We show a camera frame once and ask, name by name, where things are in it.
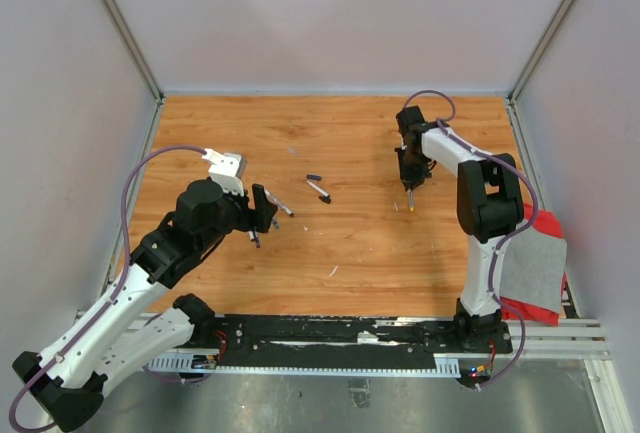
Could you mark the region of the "white marker yellow end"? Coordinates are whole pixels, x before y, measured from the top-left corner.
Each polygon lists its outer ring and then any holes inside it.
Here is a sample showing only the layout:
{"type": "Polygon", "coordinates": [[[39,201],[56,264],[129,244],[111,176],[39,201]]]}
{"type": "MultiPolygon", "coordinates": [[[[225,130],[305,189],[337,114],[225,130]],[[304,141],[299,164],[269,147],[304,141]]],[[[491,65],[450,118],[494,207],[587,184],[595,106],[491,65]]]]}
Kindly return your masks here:
{"type": "Polygon", "coordinates": [[[407,190],[407,197],[408,197],[409,210],[413,212],[415,211],[415,200],[414,200],[413,191],[411,189],[407,190]]]}

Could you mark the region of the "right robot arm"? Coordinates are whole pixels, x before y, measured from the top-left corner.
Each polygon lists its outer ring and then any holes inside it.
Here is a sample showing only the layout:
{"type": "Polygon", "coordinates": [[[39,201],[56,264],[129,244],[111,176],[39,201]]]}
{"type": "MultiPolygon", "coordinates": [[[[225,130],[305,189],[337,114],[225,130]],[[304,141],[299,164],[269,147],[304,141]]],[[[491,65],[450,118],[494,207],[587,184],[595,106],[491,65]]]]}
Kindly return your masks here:
{"type": "Polygon", "coordinates": [[[514,158],[493,155],[466,142],[448,124],[429,122],[417,106],[396,115],[402,145],[395,149],[400,181],[413,192],[442,166],[456,178],[456,215],[468,239],[465,286],[448,326],[427,334],[425,347],[466,353],[513,351],[497,300],[506,247],[524,219],[514,158]]]}

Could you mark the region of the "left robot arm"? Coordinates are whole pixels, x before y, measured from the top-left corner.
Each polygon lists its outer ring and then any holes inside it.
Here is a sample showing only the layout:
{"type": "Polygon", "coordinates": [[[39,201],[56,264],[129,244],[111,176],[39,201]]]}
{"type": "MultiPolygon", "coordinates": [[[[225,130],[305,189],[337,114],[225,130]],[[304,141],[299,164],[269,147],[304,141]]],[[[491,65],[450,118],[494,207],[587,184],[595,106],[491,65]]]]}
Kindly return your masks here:
{"type": "Polygon", "coordinates": [[[266,233],[278,208],[260,184],[238,194],[212,179],[190,183],[158,226],[129,254],[115,282],[66,333],[12,368],[62,432],[86,424],[107,396],[158,354],[214,336],[215,313],[194,294],[179,297],[132,335],[131,323],[198,268],[234,231],[266,233]]]}

